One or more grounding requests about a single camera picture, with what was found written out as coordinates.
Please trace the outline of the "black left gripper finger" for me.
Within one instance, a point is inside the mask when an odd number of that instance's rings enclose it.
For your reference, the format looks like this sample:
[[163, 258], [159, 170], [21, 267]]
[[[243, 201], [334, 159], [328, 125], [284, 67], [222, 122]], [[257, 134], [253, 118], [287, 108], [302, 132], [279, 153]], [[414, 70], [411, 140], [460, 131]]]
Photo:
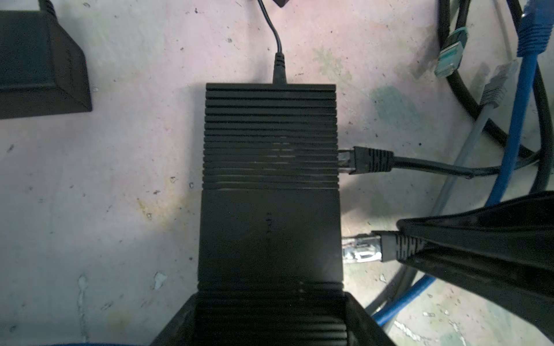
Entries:
[[397, 227], [406, 236], [479, 255], [552, 255], [553, 192], [448, 216], [401, 219]]
[[553, 340], [553, 268], [428, 249], [398, 262], [481, 296]]

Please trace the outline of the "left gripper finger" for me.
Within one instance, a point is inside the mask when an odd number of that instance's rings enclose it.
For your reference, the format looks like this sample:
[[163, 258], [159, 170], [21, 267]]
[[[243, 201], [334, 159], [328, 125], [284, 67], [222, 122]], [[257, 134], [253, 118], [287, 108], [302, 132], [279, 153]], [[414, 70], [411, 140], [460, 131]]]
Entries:
[[348, 346], [395, 346], [382, 327], [348, 292], [345, 292], [345, 324]]
[[198, 294], [193, 294], [149, 344], [150, 346], [196, 345], [196, 308]]

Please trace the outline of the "black network switch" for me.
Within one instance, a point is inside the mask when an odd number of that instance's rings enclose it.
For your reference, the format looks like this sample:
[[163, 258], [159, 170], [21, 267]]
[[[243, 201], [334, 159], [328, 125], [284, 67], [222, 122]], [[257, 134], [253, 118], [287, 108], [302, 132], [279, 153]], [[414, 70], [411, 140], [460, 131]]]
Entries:
[[197, 345], [346, 345], [336, 88], [206, 86]]

